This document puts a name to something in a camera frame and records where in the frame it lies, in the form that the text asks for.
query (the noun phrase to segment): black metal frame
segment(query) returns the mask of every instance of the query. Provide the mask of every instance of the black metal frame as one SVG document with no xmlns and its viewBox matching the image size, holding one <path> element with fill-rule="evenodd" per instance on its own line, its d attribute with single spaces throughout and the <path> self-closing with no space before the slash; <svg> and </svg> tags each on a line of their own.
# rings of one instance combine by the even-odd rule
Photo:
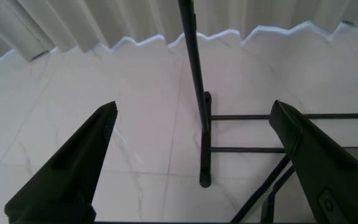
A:
<svg viewBox="0 0 358 224">
<path fill-rule="evenodd" d="M 186 46 L 190 59 L 198 109 L 200 111 L 203 127 L 201 137 L 201 167 L 200 185 L 211 185 L 211 153 L 212 152 L 262 152 L 284 153 L 284 148 L 278 147 L 212 147 L 211 146 L 211 121 L 224 120 L 268 120 L 269 114 L 249 115 L 211 115 L 212 98 L 209 92 L 204 92 L 203 77 L 201 74 L 200 56 L 198 53 L 196 36 L 196 16 L 191 0 L 178 0 L 183 30 L 185 32 Z M 308 119 L 358 119 L 358 113 L 329 113 L 329 114 L 305 114 Z"/>
</svg>

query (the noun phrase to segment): white curtain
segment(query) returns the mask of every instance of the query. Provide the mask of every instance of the white curtain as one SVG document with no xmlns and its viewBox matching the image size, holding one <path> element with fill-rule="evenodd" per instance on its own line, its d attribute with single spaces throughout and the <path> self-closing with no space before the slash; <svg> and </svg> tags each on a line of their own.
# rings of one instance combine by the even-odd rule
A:
<svg viewBox="0 0 358 224">
<path fill-rule="evenodd" d="M 258 25 L 284 29 L 304 22 L 328 33 L 345 20 L 358 25 L 358 0 L 195 0 L 198 32 L 228 28 L 245 39 Z M 0 56 L 14 49 L 26 60 L 58 47 L 86 52 L 122 37 L 156 34 L 167 44 L 183 32 L 176 0 L 0 0 Z"/>
</svg>

